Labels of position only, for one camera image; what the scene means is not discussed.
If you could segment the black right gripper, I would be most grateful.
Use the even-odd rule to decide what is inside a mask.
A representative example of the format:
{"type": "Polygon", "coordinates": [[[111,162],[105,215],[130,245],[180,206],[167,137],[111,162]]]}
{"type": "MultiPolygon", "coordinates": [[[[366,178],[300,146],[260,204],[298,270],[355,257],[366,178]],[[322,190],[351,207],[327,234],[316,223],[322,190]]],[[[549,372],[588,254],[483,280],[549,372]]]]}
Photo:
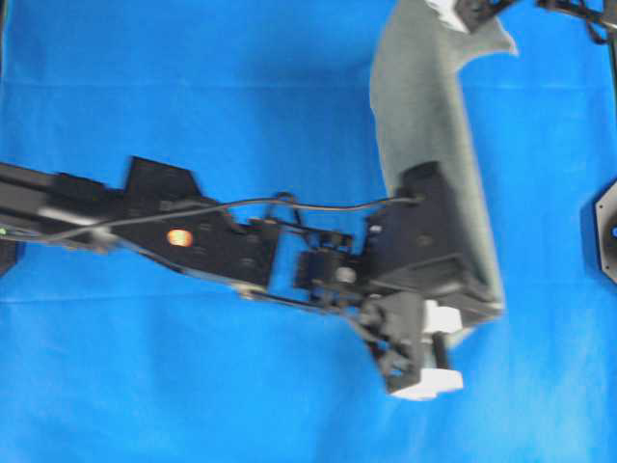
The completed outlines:
{"type": "Polygon", "coordinates": [[[514,1],[508,0],[426,1],[426,5],[437,14],[445,27],[460,33],[474,33],[513,4],[514,1]]]}

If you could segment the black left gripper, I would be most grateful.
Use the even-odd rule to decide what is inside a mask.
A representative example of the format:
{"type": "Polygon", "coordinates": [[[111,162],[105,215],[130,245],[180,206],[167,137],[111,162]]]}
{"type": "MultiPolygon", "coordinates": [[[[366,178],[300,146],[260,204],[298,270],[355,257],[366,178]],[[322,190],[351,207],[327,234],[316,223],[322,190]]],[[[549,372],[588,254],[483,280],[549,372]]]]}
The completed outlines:
{"type": "Polygon", "coordinates": [[[362,280],[372,300],[362,324],[384,337],[378,355],[390,395],[430,400],[464,387],[448,359],[454,335],[502,313],[471,261],[455,195],[438,162],[400,177],[391,204],[366,220],[362,280]]]}

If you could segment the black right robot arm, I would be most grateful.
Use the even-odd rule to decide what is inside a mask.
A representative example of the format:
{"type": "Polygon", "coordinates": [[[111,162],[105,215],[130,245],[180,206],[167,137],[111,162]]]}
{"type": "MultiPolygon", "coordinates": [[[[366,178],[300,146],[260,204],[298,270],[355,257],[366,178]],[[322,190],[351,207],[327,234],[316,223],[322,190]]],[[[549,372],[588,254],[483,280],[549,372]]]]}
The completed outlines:
{"type": "MultiPolygon", "coordinates": [[[[472,34],[495,19],[506,9],[517,4],[517,0],[456,0],[431,1],[425,4],[439,20],[457,32],[472,34]]],[[[616,2],[603,1],[601,11],[590,8],[585,1],[535,1],[537,8],[547,12],[566,14],[580,19],[595,44],[609,44],[616,34],[616,2]]]]}

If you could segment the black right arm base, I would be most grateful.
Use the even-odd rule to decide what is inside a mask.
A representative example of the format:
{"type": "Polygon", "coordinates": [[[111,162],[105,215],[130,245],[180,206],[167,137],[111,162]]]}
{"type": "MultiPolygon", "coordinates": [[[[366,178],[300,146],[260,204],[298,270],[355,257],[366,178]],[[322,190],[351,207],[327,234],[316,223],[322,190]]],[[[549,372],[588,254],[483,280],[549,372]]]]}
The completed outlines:
{"type": "Polygon", "coordinates": [[[600,188],[580,212],[585,271],[616,288],[616,179],[600,188]]]}

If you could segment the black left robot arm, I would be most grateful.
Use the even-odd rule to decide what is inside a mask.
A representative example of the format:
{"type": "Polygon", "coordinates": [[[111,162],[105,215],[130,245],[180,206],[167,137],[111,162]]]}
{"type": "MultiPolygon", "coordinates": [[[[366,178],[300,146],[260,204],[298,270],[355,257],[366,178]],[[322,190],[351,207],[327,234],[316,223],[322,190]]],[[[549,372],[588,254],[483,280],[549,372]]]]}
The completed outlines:
{"type": "Polygon", "coordinates": [[[135,157],[113,189],[68,174],[1,167],[1,267],[26,242],[107,252],[126,247],[185,276],[218,281],[243,298],[277,302],[269,292],[284,232],[306,250],[292,306],[345,319],[368,347],[390,395],[427,400],[462,389],[448,348],[501,315],[500,297],[472,259],[469,234],[441,165],[407,169],[395,194],[365,205],[365,238],[307,226],[309,210],[280,193],[246,223],[231,204],[205,197],[193,174],[135,157]]]}

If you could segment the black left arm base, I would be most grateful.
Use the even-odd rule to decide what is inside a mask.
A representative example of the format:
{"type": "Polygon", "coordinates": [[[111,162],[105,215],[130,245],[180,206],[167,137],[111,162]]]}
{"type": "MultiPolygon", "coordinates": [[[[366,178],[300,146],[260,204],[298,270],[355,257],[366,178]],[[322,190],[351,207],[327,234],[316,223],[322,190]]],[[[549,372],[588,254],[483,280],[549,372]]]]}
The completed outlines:
{"type": "Polygon", "coordinates": [[[0,241],[0,277],[4,277],[22,259],[24,244],[21,242],[0,241]]]}

